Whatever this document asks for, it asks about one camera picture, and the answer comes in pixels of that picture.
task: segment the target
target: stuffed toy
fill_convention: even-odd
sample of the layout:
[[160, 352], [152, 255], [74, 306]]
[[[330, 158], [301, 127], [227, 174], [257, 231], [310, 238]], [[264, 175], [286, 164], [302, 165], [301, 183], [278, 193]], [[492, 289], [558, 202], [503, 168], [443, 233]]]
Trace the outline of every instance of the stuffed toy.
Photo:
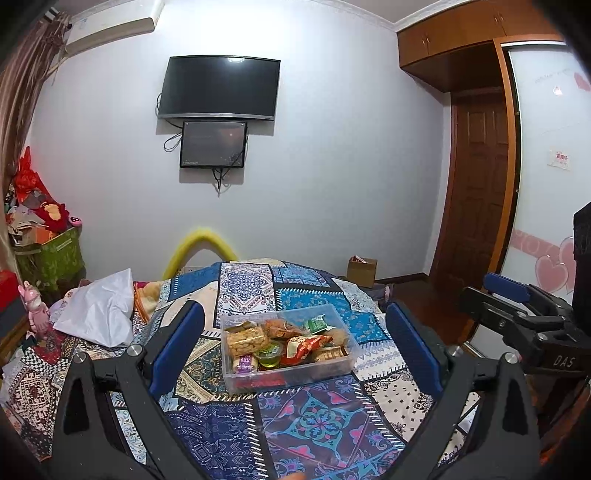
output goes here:
[[45, 338], [49, 329], [49, 309], [45, 302], [41, 300], [39, 290], [25, 281], [25, 286], [18, 286], [18, 292], [21, 294], [25, 308], [29, 313], [29, 323], [31, 330], [39, 339]]

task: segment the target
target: plastic container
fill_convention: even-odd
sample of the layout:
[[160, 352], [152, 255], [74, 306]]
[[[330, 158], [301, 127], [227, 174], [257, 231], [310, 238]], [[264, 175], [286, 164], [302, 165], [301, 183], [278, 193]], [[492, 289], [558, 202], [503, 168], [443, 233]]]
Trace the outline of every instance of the plastic container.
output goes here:
[[[256, 373], [234, 374], [232, 373], [232, 357], [228, 353], [226, 344], [226, 328], [240, 325], [248, 320], [258, 324], [265, 320], [281, 318], [300, 328], [304, 322], [318, 315], [326, 315], [328, 325], [345, 330], [349, 335], [347, 347], [348, 355], [343, 358], [335, 358], [325, 362], [317, 362], [295, 367], [277, 368]], [[331, 304], [318, 305], [297, 310], [281, 310], [279, 312], [255, 313], [250, 315], [235, 315], [220, 317], [222, 329], [222, 372], [228, 392], [232, 395], [247, 392], [262, 392], [276, 388], [296, 387], [312, 382], [326, 380], [340, 375], [346, 375], [353, 370], [353, 366], [361, 353], [359, 344]]]

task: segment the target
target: upper cabinet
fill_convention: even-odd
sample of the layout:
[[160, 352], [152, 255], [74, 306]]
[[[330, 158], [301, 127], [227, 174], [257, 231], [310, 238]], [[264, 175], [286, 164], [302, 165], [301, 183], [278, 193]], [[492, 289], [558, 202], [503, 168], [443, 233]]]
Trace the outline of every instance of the upper cabinet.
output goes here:
[[529, 0], [488, 0], [496, 10], [505, 35], [557, 34]]
[[408, 65], [429, 56], [427, 33], [423, 27], [423, 22], [420, 22], [412, 28], [398, 32], [400, 65]]
[[477, 0], [400, 31], [400, 66], [497, 37], [556, 33], [531, 0]]

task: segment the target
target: brown curtain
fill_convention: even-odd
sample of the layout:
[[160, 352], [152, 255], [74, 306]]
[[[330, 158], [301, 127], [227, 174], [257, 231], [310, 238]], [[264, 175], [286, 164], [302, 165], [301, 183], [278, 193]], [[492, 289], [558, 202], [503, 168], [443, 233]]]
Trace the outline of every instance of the brown curtain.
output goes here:
[[[17, 172], [18, 159], [25, 146], [39, 92], [51, 62], [63, 47], [67, 25], [66, 14], [59, 14], [52, 22], [40, 20], [20, 42], [0, 74], [0, 184], [3, 205], [8, 186]], [[17, 271], [4, 215], [0, 215], [0, 270]]]

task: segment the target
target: cardboard box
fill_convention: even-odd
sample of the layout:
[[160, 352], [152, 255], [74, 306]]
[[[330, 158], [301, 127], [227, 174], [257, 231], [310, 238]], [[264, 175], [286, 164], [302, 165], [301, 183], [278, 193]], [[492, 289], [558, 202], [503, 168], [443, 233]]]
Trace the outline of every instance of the cardboard box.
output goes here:
[[347, 267], [347, 280], [360, 287], [371, 288], [375, 282], [375, 271], [378, 261], [373, 258], [364, 258], [367, 263], [354, 262], [349, 259]]

